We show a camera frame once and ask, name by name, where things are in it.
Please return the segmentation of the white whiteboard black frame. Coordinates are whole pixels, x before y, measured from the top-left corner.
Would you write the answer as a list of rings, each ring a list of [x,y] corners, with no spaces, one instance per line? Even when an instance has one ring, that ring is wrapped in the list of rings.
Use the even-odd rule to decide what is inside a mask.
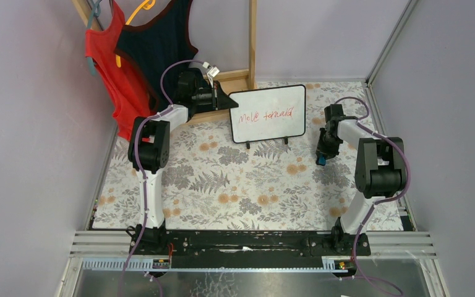
[[[303,84],[233,92],[229,97],[238,104],[229,110],[236,144],[299,137],[306,132]]]

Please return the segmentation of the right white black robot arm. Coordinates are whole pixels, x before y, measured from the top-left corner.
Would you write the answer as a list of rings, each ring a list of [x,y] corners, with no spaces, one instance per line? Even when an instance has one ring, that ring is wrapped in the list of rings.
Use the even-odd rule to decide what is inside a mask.
[[[316,164],[324,166],[338,156],[343,143],[352,145],[357,151],[354,170],[357,192],[347,212],[332,228],[330,245],[335,249],[357,246],[375,207],[402,194],[408,185],[404,142],[400,137],[383,136],[362,127],[356,117],[344,114],[340,104],[325,107],[324,115],[325,126],[320,128]]]

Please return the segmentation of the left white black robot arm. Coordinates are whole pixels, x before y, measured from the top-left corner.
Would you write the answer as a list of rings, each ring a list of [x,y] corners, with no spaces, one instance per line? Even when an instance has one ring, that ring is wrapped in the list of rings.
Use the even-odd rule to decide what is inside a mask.
[[[169,161],[171,132],[197,114],[238,106],[213,74],[188,68],[178,77],[172,103],[153,116],[135,118],[127,157],[140,183],[142,218],[127,231],[133,244],[160,243],[165,232],[162,176]]]

